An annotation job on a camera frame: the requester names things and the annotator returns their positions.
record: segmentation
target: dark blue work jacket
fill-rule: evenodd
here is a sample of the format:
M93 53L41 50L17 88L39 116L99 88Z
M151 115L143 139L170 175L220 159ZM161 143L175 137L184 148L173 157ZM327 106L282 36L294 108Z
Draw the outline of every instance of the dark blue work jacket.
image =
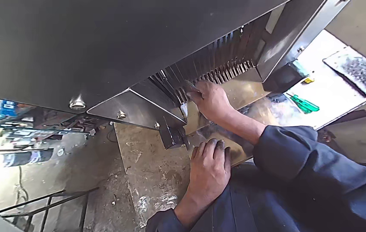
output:
M366 167L317 142L316 131L268 126L253 155L193 228L169 209L146 232L366 232Z

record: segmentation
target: green screwdriver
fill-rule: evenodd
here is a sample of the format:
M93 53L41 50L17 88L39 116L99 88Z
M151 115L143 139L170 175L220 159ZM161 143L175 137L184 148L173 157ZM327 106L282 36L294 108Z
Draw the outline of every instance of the green screwdriver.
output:
M313 111L319 111L320 108L319 106L316 106L315 104L301 99L299 98L299 96L297 95L290 95L287 93L287 95L290 96L290 99L292 99L292 101L299 107L299 109L301 109L303 111L303 113L308 114L308 113L312 113Z

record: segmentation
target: person's left hand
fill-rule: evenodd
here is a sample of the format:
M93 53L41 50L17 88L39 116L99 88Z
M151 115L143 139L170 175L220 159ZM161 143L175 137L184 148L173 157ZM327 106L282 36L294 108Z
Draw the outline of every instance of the person's left hand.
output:
M223 192L230 179L230 147L211 139L195 147L190 162L190 184L174 212L187 228Z

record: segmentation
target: scratched metal surface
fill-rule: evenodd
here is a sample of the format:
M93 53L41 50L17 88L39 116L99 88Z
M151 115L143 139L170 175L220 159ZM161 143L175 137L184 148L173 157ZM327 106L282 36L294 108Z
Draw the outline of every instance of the scratched metal surface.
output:
M157 130L115 123L129 189L144 227L157 211L174 208L189 184L190 158L185 147L165 150Z

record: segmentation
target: comb-like metal guide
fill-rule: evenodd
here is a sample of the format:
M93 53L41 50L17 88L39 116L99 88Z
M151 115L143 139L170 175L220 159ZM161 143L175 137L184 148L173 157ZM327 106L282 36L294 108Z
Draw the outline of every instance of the comb-like metal guide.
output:
M160 70L149 77L156 86L178 104L189 101L185 81L195 84L209 80L221 85L255 68L264 46L263 35L270 13L243 25L237 30L213 41L195 53Z

